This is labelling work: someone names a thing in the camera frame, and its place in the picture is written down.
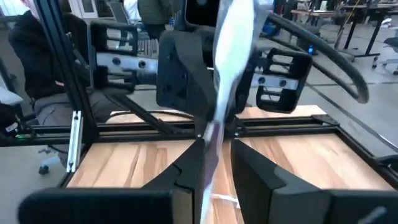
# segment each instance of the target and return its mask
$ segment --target white cable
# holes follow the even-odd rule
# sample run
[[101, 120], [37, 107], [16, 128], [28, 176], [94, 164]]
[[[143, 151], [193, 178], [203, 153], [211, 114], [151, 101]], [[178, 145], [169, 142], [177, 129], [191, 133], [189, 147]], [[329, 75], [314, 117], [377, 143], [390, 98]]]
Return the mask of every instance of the white cable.
[[220, 194], [212, 194], [211, 195], [212, 199], [222, 199], [222, 200], [227, 200], [233, 203], [236, 203], [236, 208], [241, 209], [241, 206], [239, 204], [239, 201], [237, 198], [234, 198], [232, 196], [229, 195], [220, 195]]

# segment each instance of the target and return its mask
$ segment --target desk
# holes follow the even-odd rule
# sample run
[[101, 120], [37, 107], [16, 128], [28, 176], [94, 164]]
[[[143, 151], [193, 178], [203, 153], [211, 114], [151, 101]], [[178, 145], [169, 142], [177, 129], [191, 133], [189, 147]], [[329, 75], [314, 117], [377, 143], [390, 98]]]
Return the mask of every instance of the desk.
[[[240, 118], [309, 116], [324, 114], [318, 106], [298, 106], [292, 114], [246, 108]], [[183, 118], [158, 115], [162, 120]], [[112, 118], [110, 123], [139, 122], [134, 115]], [[278, 165], [323, 189], [392, 190], [364, 161], [334, 134], [242, 139]], [[160, 174], [193, 141], [94, 144], [68, 187], [142, 187]], [[232, 180], [230, 143], [225, 142], [216, 171], [216, 194], [236, 197]], [[232, 202], [214, 199], [208, 223], [243, 223]]]
[[[357, 57], [375, 57], [375, 59], [377, 59], [376, 57], [380, 55], [380, 53], [374, 53], [374, 54], [370, 54], [370, 51], [372, 50], [374, 41], [376, 40], [376, 36], [379, 33], [380, 30], [380, 26], [381, 23], [384, 19], [384, 16], [387, 14], [387, 12], [392, 9], [392, 6], [343, 6], [342, 9], [349, 9], [349, 10], [354, 10], [354, 17], [353, 17], [353, 24], [351, 25], [351, 29], [349, 30], [348, 33], [348, 37], [347, 37], [347, 41], [345, 43], [344, 49], [340, 50], [340, 52], [346, 53], [348, 55], [351, 55], [351, 61], [354, 62], [355, 58]], [[368, 47], [365, 51], [365, 53], [361, 53], [358, 52], [357, 49], [354, 49], [354, 51], [349, 50], [348, 46], [349, 43], [351, 42], [351, 38], [354, 34], [354, 30], [355, 30], [355, 26], [359, 21], [359, 13], [356, 13], [357, 10], [366, 10], [366, 14], [370, 14], [369, 11], [372, 12], [372, 14], [377, 15], [377, 24], [376, 27], [374, 28], [372, 37], [369, 41]]]
[[[312, 16], [311, 26], [315, 26], [318, 29], [320, 29], [320, 27], [322, 25], [320, 22], [318, 22], [319, 18], [331, 18], [334, 15], [333, 11], [310, 12], [310, 11], [297, 10], [297, 9], [291, 10], [291, 13], [293, 14], [293, 18], [292, 18], [293, 22], [297, 22], [298, 15]], [[292, 41], [292, 34], [289, 33], [288, 42], [290, 43], [291, 41]]]

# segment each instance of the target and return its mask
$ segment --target gray floor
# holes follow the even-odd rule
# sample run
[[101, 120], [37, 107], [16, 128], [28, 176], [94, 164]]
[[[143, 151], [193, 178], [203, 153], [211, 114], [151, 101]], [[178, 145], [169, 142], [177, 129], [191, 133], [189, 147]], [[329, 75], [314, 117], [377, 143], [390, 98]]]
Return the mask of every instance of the gray floor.
[[[341, 43], [345, 42], [349, 26], [345, 30]], [[322, 35], [333, 39], [336, 36], [335, 26], [326, 26]], [[369, 26], [358, 26], [350, 47], [359, 47], [365, 50], [368, 40], [373, 32]], [[394, 32], [382, 29], [376, 39], [372, 52], [381, 52], [380, 60], [396, 58], [397, 54], [391, 49], [383, 48], [382, 41], [394, 36]], [[6, 34], [0, 32], [0, 55], [5, 61], [9, 72], [18, 76], [17, 89], [23, 89], [21, 65], [15, 55], [6, 47]], [[322, 55], [315, 57], [322, 65], [333, 73], [339, 75], [348, 83], [349, 78], [331, 61]], [[318, 70], [312, 69], [308, 78], [309, 85], [304, 88], [300, 99], [301, 105], [318, 105], [348, 130], [359, 142], [368, 147], [376, 156], [385, 156], [395, 153], [391, 145], [384, 144], [384, 138], [391, 144], [398, 145], [398, 77], [392, 75], [396, 65], [388, 65], [386, 69], [377, 67], [372, 70], [373, 58], [359, 58], [353, 64], [363, 74], [369, 83], [371, 100], [366, 105], [360, 105], [351, 99], [340, 87], [322, 75]], [[140, 105], [147, 109], [159, 108], [155, 103], [155, 92], [142, 90], [131, 96]], [[254, 95], [249, 102], [255, 105]], [[51, 167], [49, 175], [40, 176], [37, 173], [42, 159], [53, 155], [38, 154], [41, 147], [10, 147], [0, 151], [0, 222], [16, 223], [16, 208], [23, 197], [34, 190], [44, 187], [54, 187], [62, 178], [64, 171], [60, 166]]]

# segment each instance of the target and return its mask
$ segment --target wooden board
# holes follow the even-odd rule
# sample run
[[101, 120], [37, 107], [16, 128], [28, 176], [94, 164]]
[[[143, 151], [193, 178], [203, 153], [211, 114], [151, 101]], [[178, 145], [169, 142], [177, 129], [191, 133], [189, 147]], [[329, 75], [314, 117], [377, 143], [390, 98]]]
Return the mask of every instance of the wooden board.
[[[298, 106], [292, 114], [268, 113], [246, 108], [241, 118], [309, 116], [323, 114], [317, 106]], [[183, 118], [158, 115], [163, 120]], [[113, 123], [139, 122], [134, 115], [118, 116]], [[334, 134], [245, 138], [259, 151], [289, 172], [322, 189], [392, 190]], [[167, 168], [193, 141], [95, 144], [68, 187], [142, 187]], [[216, 171], [215, 194], [236, 198], [232, 180], [230, 142], [224, 143]], [[213, 199], [207, 223], [243, 223], [233, 202]]]

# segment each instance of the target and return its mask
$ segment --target blue object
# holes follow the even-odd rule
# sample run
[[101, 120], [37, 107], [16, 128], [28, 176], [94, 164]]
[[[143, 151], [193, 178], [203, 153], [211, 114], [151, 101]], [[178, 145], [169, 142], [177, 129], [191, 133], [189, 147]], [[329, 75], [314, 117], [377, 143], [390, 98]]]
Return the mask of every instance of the blue object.
[[313, 45], [310, 45], [308, 48], [308, 53], [311, 55], [313, 53]]
[[263, 33], [269, 35], [269, 34], [271, 34], [271, 33], [274, 31], [275, 28], [276, 28], [275, 25], [267, 24], [267, 23], [266, 23], [266, 24], [264, 25], [264, 27], [262, 28], [262, 31], [263, 31]]
[[169, 20], [170, 26], [174, 27], [174, 21], [175, 21], [175, 18], [174, 18], [174, 17], [172, 17], [172, 18]]

